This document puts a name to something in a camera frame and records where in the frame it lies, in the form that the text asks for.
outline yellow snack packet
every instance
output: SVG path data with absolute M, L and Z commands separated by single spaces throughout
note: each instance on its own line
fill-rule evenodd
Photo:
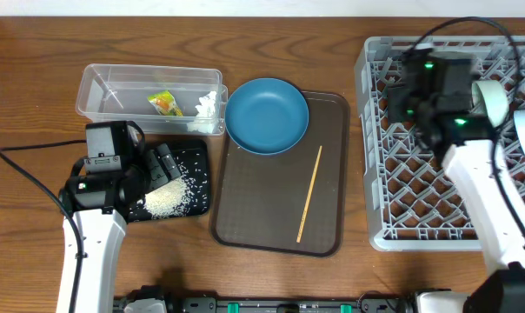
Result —
M 150 104 L 154 105 L 160 115 L 182 117 L 183 113 L 176 103 L 176 99 L 169 91 L 165 90 L 157 94 L 148 96 Z

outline white plastic crate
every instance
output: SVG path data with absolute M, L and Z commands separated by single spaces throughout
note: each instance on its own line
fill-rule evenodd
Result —
M 462 199 L 433 154 L 416 144 L 414 125 L 388 123 L 388 101 L 382 94 L 401 81 L 399 57 L 417 38 L 371 37 L 355 67 L 369 241 L 377 250 L 479 250 Z M 525 76 L 525 37 L 514 39 Z M 504 37 L 429 37 L 424 43 L 475 54 L 482 79 L 500 81 L 512 101 L 515 58 Z M 525 78 L 519 94 L 519 108 L 525 109 Z M 510 174 L 525 196 L 525 157 L 513 124 L 502 133 L 502 144 Z

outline white wall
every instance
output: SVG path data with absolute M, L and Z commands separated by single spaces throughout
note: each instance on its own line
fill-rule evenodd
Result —
M 525 17 L 525 0 L 0 0 L 0 16 Z

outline clear plastic container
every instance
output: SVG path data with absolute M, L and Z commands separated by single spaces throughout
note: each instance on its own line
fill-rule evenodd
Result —
M 147 100 L 165 90 L 174 96 L 183 117 L 161 116 Z M 196 117 L 199 98 L 211 91 L 216 92 L 215 114 Z M 145 133 L 221 135 L 227 101 L 228 89 L 219 70 L 91 64 L 83 72 L 76 111 L 92 122 L 131 120 Z

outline green clip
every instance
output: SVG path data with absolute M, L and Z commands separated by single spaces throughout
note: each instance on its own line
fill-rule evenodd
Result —
M 351 313 L 351 305 L 349 304 L 340 305 L 340 313 Z
M 228 313 L 239 313 L 239 304 L 228 303 Z

